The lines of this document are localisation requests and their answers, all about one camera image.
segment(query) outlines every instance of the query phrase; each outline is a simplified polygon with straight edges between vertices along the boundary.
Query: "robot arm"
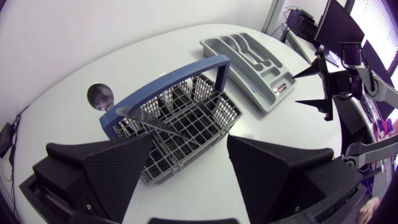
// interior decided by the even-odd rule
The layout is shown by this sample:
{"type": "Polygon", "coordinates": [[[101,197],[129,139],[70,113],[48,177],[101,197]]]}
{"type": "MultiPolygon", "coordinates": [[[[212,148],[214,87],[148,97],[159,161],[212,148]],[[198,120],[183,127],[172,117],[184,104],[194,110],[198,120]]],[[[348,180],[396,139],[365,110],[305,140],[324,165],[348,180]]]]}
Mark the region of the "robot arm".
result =
{"type": "Polygon", "coordinates": [[[373,76],[374,82],[374,90],[372,91],[371,86],[371,78],[369,78],[369,70],[365,66],[355,66],[354,68],[361,77],[363,81],[363,85],[366,89],[366,94],[372,100],[376,101],[385,101],[386,103],[390,104],[394,108],[398,108],[398,91],[395,90],[393,87],[385,83],[381,78],[379,78],[376,74],[371,73],[373,76]]]}
{"type": "MultiPolygon", "coordinates": [[[[351,93],[351,97],[358,100],[362,97],[363,87],[366,94],[373,100],[385,101],[391,106],[398,108],[398,91],[385,83],[381,78],[374,74],[369,67],[361,65],[348,65],[346,70],[329,73],[323,52],[316,52],[317,58],[312,66],[294,78],[306,77],[319,74],[323,82],[325,99],[322,100],[303,100],[298,101],[318,108],[319,112],[325,113],[325,120],[333,119],[333,96],[346,96],[351,93]]],[[[361,142],[349,146],[345,155],[345,162],[359,169],[365,164],[380,161],[398,154],[398,135],[389,139],[365,145],[361,142]]]]}

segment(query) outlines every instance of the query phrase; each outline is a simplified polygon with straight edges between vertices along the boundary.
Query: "monitor screen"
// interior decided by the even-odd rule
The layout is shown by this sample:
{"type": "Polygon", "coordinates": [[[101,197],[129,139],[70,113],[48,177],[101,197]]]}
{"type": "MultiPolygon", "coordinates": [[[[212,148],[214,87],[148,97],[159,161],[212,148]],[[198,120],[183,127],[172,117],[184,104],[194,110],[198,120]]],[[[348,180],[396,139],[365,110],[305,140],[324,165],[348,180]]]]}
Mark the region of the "monitor screen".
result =
{"type": "MultiPolygon", "coordinates": [[[[388,85],[394,87],[391,81],[391,77],[388,74],[388,71],[384,67],[383,62],[381,61],[381,59],[379,58],[378,54],[376,53],[376,51],[374,50],[369,41],[366,41],[365,44],[363,45],[362,53],[365,55],[371,70],[373,70],[373,72],[376,73],[388,85]]],[[[390,116],[390,114],[394,110],[394,107],[392,107],[390,104],[386,102],[376,101],[376,104],[377,107],[379,108],[381,116],[385,120],[388,118],[388,116],[390,116]]]]}
{"type": "Polygon", "coordinates": [[[362,42],[364,32],[336,0],[329,0],[315,41],[340,56],[340,42],[362,42]]]}

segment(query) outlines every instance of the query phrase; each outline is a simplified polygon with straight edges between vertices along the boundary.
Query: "blue handle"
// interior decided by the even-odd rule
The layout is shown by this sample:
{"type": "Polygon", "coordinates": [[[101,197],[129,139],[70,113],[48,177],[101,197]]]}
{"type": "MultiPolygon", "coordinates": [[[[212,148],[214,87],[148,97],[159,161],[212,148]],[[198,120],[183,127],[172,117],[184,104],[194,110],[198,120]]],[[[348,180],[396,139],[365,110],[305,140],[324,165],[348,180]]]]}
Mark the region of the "blue handle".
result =
{"type": "Polygon", "coordinates": [[[223,91],[226,78],[228,76],[230,63],[231,59],[225,55],[212,56],[181,67],[165,76],[154,80],[153,82],[148,83],[120,101],[99,118],[104,132],[110,139],[118,138],[116,133],[113,131],[113,126],[123,119],[121,116],[116,114],[116,109],[119,107],[142,106],[144,103],[156,95],[161,94],[163,91],[174,86],[175,84],[182,82],[194,75],[199,75],[212,68],[218,68],[215,89],[217,91],[223,91]]]}

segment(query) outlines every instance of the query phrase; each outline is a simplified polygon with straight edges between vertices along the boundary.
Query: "dish rack basket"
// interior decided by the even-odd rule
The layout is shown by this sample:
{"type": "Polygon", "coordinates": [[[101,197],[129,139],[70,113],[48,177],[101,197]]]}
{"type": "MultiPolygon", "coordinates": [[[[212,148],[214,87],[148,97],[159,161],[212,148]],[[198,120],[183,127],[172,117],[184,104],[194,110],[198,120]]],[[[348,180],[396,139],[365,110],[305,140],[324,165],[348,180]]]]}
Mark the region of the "dish rack basket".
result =
{"type": "Polygon", "coordinates": [[[186,65],[138,89],[100,117],[110,139],[152,134],[154,148],[141,173],[144,184],[173,176],[221,140],[241,117],[223,92],[229,65],[225,55],[186,65]],[[215,84],[202,74],[212,68],[218,68],[215,84]],[[121,106],[140,107],[189,140],[123,118],[116,114],[121,106]]]}

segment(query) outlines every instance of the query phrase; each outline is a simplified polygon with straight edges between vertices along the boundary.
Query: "white wall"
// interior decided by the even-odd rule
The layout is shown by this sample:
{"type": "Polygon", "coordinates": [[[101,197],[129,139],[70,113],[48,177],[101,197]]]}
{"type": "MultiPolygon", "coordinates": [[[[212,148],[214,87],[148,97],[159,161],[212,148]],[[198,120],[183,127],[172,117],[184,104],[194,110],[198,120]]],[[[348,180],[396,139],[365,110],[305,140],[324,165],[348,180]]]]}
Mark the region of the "white wall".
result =
{"type": "MultiPolygon", "coordinates": [[[[0,128],[54,84],[110,52],[199,24],[261,30],[271,2],[8,0],[0,13],[0,128]]],[[[7,177],[8,155],[1,161],[7,177]]],[[[11,206],[4,187],[0,190],[11,206]]]]}
{"type": "MultiPolygon", "coordinates": [[[[346,4],[346,0],[337,0],[343,7],[346,4]]],[[[318,24],[323,12],[325,11],[325,7],[328,0],[285,0],[285,4],[282,8],[282,12],[279,15],[278,21],[274,30],[279,27],[282,23],[286,22],[286,18],[283,15],[287,9],[285,7],[294,6],[303,9],[308,12],[311,16],[313,16],[315,22],[318,24]]],[[[273,37],[279,39],[282,35],[282,31],[279,29],[273,37]]]]}

